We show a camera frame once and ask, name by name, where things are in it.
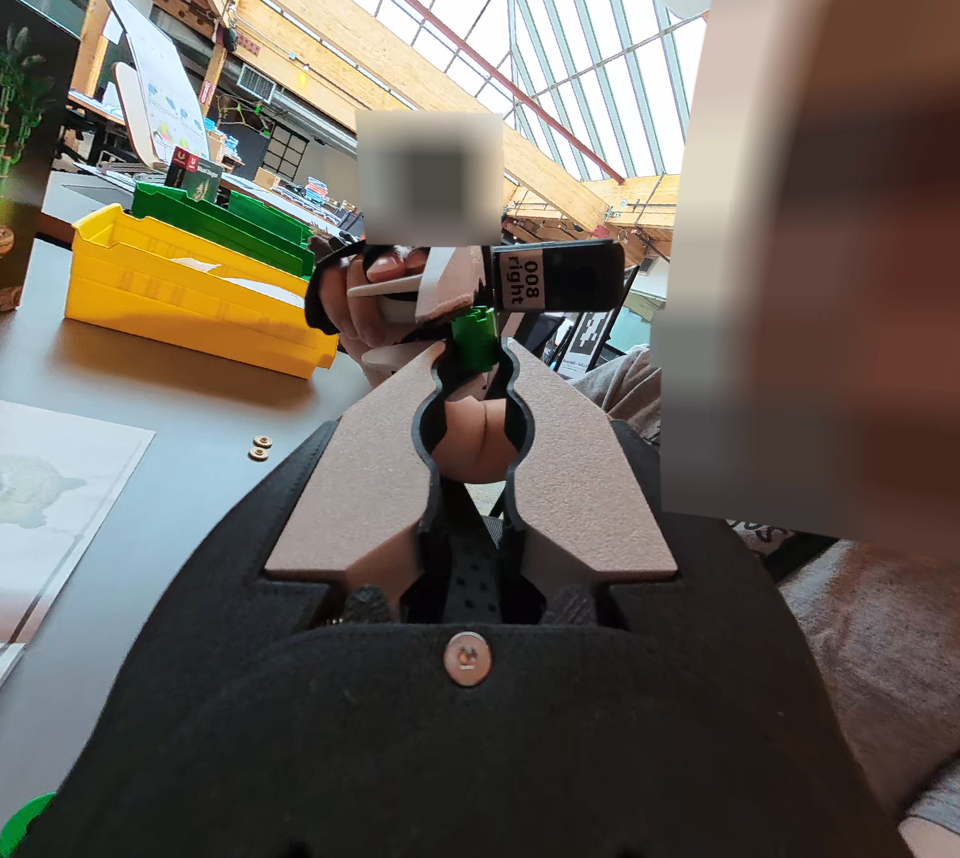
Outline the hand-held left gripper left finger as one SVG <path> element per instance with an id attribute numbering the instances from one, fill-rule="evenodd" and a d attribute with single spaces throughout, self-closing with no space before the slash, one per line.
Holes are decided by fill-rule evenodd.
<path id="1" fill-rule="evenodd" d="M 435 342 L 346 411 L 265 565 L 267 575 L 318 580 L 345 592 L 378 586 L 396 609 L 421 576 L 416 533 L 430 472 L 413 441 L 433 396 Z"/>

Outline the black toy box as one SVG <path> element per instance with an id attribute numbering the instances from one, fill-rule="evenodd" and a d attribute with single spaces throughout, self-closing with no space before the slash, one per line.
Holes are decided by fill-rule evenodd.
<path id="1" fill-rule="evenodd" d="M 1 311 L 18 308 L 79 47 L 21 0 L 1 0 Z"/>

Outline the small red black box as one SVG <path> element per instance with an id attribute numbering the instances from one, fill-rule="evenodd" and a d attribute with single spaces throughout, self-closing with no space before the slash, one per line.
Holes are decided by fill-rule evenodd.
<path id="1" fill-rule="evenodd" d="M 164 184 L 184 191 L 195 202 L 217 202 L 222 165 L 175 146 Z"/>

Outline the green round toy piece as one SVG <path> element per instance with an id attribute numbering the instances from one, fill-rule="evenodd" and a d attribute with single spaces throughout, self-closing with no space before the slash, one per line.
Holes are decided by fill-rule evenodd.
<path id="1" fill-rule="evenodd" d="M 22 804 L 18 810 L 7 819 L 0 835 L 1 857 L 11 857 L 14 855 L 26 836 L 31 823 L 44 813 L 55 796 L 55 792 L 48 792 L 36 796 L 30 799 L 29 802 Z"/>

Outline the person's right forearm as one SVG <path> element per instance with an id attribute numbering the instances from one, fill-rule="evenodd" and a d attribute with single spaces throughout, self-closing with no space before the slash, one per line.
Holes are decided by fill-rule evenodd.
<path id="1" fill-rule="evenodd" d="M 441 477 L 464 484 L 502 481 L 518 456 L 505 432 L 506 399 L 444 404 L 446 432 L 431 453 Z"/>

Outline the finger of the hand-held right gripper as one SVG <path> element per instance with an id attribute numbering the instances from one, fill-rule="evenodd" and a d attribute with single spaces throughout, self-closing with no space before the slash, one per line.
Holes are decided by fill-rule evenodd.
<path id="1" fill-rule="evenodd" d="M 470 309 L 487 287 L 485 258 L 489 248 L 432 247 L 426 259 L 415 304 L 415 322 L 426 324 Z"/>

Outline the white instruction booklet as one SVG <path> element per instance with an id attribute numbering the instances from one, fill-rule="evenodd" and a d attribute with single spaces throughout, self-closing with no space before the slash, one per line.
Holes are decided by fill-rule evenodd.
<path id="1" fill-rule="evenodd" d="M 2 400 L 2 680 L 37 633 L 154 435 Z"/>

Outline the large white paper bag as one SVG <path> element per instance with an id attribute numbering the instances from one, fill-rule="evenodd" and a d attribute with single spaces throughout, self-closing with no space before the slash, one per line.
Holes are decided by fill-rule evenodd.
<path id="1" fill-rule="evenodd" d="M 261 282 L 261 281 L 256 281 L 256 280 L 251 280 L 246 278 L 238 278 L 238 277 L 224 277 L 224 278 L 221 278 L 221 280 L 238 285 L 247 290 L 257 292 L 260 295 L 283 301 L 299 309 L 304 308 L 304 297 L 298 294 L 295 294 L 293 292 L 290 292 L 289 290 L 281 288 L 279 286 L 276 286 L 270 283 Z"/>

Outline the black framed marker tag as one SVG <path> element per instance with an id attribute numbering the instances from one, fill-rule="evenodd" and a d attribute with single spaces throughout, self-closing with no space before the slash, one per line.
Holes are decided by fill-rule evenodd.
<path id="1" fill-rule="evenodd" d="M 569 342 L 558 359 L 555 371 L 566 380 L 574 380 L 592 371 L 637 276 L 638 267 L 625 272 L 621 297 L 612 310 L 580 313 Z"/>

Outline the person's right hand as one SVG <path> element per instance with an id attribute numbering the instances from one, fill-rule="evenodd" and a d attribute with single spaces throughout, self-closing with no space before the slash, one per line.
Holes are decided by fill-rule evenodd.
<path id="1" fill-rule="evenodd" d="M 401 342 L 415 330 L 415 324 L 388 323 L 381 315 L 377 297 L 351 297 L 349 291 L 418 275 L 425 268 L 428 253 L 392 246 L 371 261 L 362 254 L 335 255 L 322 261 L 309 282 L 305 303 L 308 324 L 322 325 L 326 334 L 337 334 L 340 346 L 357 364 L 371 349 Z"/>

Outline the yellow plastic bin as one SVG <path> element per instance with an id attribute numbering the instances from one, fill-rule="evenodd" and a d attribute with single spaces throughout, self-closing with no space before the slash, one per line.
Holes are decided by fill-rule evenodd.
<path id="1" fill-rule="evenodd" d="M 162 221 L 107 205 L 74 224 L 67 318 L 308 379 L 327 369 L 338 340 L 307 326 L 304 309 L 224 277 L 270 283 L 303 297 L 307 282 Z M 171 259 L 221 267 L 202 273 Z"/>

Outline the green plastic bin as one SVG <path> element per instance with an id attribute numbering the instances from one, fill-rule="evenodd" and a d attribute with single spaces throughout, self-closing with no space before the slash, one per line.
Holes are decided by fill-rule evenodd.
<path id="1" fill-rule="evenodd" d="M 156 218 L 295 276 L 308 277 L 315 256 L 306 245 L 270 233 L 207 201 L 195 202 L 180 189 L 138 181 L 130 208 L 134 217 Z"/>
<path id="2" fill-rule="evenodd" d="M 229 193 L 226 209 L 238 218 L 294 244 L 305 245 L 311 236 L 321 235 L 315 226 L 238 190 Z"/>

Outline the white poster board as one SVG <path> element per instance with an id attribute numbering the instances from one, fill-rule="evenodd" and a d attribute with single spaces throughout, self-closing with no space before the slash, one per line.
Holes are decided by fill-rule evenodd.
<path id="1" fill-rule="evenodd" d="M 107 0 L 134 66 L 114 64 L 126 130 L 140 160 L 165 169 L 176 148 L 208 157 L 203 112 L 172 39 L 127 0 Z"/>

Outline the person in grey shirt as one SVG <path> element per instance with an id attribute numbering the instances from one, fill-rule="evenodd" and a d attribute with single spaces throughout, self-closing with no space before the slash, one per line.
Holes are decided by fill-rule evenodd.
<path id="1" fill-rule="evenodd" d="M 914 856 L 959 852 L 959 567 L 828 542 L 781 594 L 846 742 Z"/>

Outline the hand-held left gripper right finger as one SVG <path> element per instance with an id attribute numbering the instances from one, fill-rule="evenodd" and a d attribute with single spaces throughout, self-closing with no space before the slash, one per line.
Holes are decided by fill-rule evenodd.
<path id="1" fill-rule="evenodd" d="M 612 587 L 671 580 L 677 564 L 605 413 L 504 339 L 504 622 L 624 622 Z"/>

